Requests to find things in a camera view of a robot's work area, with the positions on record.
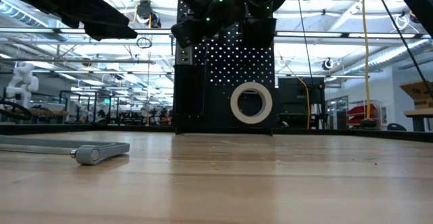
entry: wooden table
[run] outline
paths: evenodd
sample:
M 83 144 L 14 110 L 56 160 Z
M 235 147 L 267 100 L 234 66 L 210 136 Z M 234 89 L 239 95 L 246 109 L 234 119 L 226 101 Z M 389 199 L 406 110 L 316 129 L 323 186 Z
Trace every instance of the wooden table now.
M 433 220 L 433 143 L 101 131 L 43 136 L 128 142 L 131 152 L 97 166 L 0 152 L 0 223 Z

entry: robotic arm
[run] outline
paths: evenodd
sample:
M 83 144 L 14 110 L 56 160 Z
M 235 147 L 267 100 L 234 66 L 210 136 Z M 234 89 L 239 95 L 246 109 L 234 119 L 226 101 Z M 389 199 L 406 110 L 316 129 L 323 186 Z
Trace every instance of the robotic arm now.
M 30 107 L 32 92 L 39 88 L 39 79 L 33 76 L 34 69 L 35 65 L 26 62 L 20 62 L 14 68 L 14 76 L 6 87 L 6 96 L 10 102 L 19 100 L 24 108 Z
M 249 46 L 269 47 L 275 34 L 276 20 L 271 14 L 286 0 L 184 0 L 194 12 L 171 30 L 182 48 L 198 44 L 203 37 L 215 36 L 220 30 L 239 22 L 244 42 Z M 404 0 L 433 36 L 433 0 Z M 245 18 L 245 6 L 251 16 Z
M 86 33 L 101 39 L 135 39 L 137 33 L 128 27 L 129 19 L 104 0 L 21 0 L 47 14 L 54 14 L 62 22 L 78 28 L 84 24 Z

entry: roll of tape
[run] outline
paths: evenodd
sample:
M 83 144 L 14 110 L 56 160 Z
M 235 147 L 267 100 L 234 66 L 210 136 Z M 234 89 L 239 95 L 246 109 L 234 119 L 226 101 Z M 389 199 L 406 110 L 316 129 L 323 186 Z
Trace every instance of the roll of tape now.
M 237 104 L 239 96 L 246 91 L 253 91 L 258 93 L 258 95 L 262 99 L 262 108 L 254 116 L 246 116 L 245 114 L 243 114 Z M 244 83 L 239 85 L 239 87 L 235 89 L 233 94 L 231 94 L 230 107 L 231 107 L 231 111 L 233 112 L 233 115 L 235 115 L 235 117 L 241 122 L 249 125 L 257 124 L 262 122 L 264 119 L 266 119 L 271 113 L 272 96 L 271 93 L 269 93 L 269 90 L 266 89 L 265 86 L 259 83 L 253 83 L 253 82 Z

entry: cardboard box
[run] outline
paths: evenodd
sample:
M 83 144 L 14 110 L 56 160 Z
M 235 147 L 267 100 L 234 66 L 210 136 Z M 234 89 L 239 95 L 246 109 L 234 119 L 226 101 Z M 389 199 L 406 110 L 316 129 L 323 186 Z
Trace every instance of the cardboard box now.
M 428 82 L 431 90 L 433 90 L 433 83 Z M 402 84 L 400 88 L 405 91 L 415 104 L 415 110 L 433 108 L 433 100 L 427 92 L 427 88 L 422 81 Z

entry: chair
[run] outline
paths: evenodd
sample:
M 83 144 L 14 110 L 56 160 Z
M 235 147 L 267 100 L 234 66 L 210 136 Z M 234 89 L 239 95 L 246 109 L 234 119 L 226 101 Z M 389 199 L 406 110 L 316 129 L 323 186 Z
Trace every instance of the chair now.
M 390 123 L 387 128 L 388 131 L 407 131 L 403 126 L 398 123 Z

